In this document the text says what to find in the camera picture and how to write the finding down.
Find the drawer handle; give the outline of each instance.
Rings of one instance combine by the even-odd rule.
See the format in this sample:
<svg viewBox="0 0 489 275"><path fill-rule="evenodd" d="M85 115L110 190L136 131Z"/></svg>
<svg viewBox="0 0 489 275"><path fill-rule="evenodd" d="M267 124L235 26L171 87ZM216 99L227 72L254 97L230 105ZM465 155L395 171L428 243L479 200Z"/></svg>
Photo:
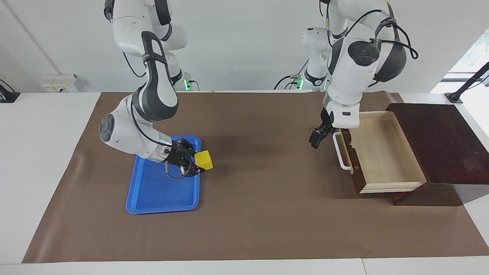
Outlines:
<svg viewBox="0 0 489 275"><path fill-rule="evenodd" d="M341 135L340 132L336 132L333 134L333 142L334 142L334 147L336 149L336 154L338 154L339 165L341 166L341 168L343 170L351 170L352 168L350 166L346 166L343 162L343 158L341 157L341 152L339 150L338 140L336 140L336 137L339 135Z"/></svg>

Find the wooden box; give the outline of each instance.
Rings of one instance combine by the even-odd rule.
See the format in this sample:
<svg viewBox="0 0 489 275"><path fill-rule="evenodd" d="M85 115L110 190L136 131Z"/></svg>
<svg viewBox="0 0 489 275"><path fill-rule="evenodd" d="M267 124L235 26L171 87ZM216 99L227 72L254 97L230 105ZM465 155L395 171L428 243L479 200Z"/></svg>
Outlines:
<svg viewBox="0 0 489 275"><path fill-rule="evenodd" d="M395 205L411 206L460 206L489 194L489 153L453 105L393 103L340 132L358 193L388 192Z"/></svg>

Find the blue plastic tray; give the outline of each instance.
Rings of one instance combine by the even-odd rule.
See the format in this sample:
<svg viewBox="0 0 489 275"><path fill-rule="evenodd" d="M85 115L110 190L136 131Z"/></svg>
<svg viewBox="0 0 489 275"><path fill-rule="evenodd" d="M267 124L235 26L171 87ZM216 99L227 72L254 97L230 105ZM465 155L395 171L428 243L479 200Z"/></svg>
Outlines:
<svg viewBox="0 0 489 275"><path fill-rule="evenodd" d="M172 137L184 138L200 152L200 138L196 136ZM180 169L170 165L170 174L180 175ZM165 173L164 162L154 162L136 157L133 177L126 209L131 214L149 214L175 211L189 211L199 204L200 174L191 178L174 180Z"/></svg>

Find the yellow block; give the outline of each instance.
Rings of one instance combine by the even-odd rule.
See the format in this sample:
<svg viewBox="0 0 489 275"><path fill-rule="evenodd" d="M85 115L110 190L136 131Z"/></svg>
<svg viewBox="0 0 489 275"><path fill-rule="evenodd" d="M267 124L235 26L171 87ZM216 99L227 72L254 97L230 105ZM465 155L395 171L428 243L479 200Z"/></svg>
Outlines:
<svg viewBox="0 0 489 275"><path fill-rule="evenodd" d="M206 171L214 168L209 151L206 150L206 151L198 152L194 155L194 157L195 157L195 164L198 167L204 168Z"/></svg>

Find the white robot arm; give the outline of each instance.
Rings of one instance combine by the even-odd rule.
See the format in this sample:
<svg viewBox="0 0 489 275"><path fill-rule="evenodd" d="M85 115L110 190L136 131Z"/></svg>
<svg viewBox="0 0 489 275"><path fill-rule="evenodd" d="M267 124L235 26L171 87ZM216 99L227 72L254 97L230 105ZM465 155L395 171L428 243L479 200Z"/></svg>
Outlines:
<svg viewBox="0 0 489 275"><path fill-rule="evenodd" d="M171 7L166 0L106 0L104 13L113 25L117 45L126 54L142 58L147 82L102 120L100 138L122 152L178 165L181 174L176 178L202 173L204 167L192 160L196 154L192 144L172 141L153 128L153 122L177 112L174 85L184 74L176 56L164 50L187 44L183 29L171 25Z"/></svg>
<svg viewBox="0 0 489 275"><path fill-rule="evenodd" d="M398 76L406 64L405 47L417 59L418 53L404 30L397 25L390 4L382 0L321 0L327 5L326 28L309 28L302 44L309 53L309 64L303 72L303 88L320 90L328 79L321 112L321 125L309 142L319 143L337 128L357 128L363 93L377 82ZM349 36L348 21L372 30L365 40ZM402 32L408 41L400 41Z"/></svg>

